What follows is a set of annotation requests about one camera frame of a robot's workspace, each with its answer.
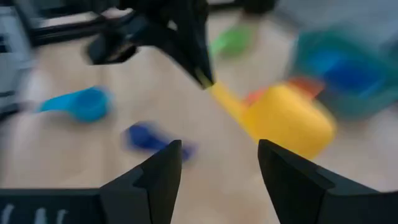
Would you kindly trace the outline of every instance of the floor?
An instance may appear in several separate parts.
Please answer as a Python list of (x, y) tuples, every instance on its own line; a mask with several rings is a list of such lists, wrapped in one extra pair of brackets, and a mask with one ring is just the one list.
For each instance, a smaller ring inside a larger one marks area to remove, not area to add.
[[(236, 18), (212, 16), (210, 40)], [(264, 20), (256, 47), (214, 62), (217, 79), (239, 96), (282, 80), (294, 37), (274, 19)], [(10, 121), (3, 187), (99, 187), (149, 157), (132, 152), (123, 138), (127, 127), (149, 120), (198, 146), (194, 160), (184, 164), (172, 223), (278, 223), (255, 143), (210, 93), (156, 49), (143, 48), (124, 64), (89, 66), (81, 56), (89, 41), (37, 51), (24, 93), (31, 110)], [(113, 110), (102, 121), (80, 124), (65, 114), (34, 112), (41, 101), (93, 85), (113, 97)], [(395, 110), (339, 124), (335, 141), (314, 161), (377, 190), (398, 189)]]

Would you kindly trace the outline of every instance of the yellow watering can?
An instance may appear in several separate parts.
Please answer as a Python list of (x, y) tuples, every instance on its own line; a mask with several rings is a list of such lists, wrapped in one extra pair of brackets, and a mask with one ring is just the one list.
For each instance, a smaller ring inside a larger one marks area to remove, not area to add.
[(209, 90), (256, 142), (268, 139), (311, 159), (335, 135), (335, 122), (329, 112), (289, 83), (268, 88), (250, 105), (239, 100), (221, 82)]

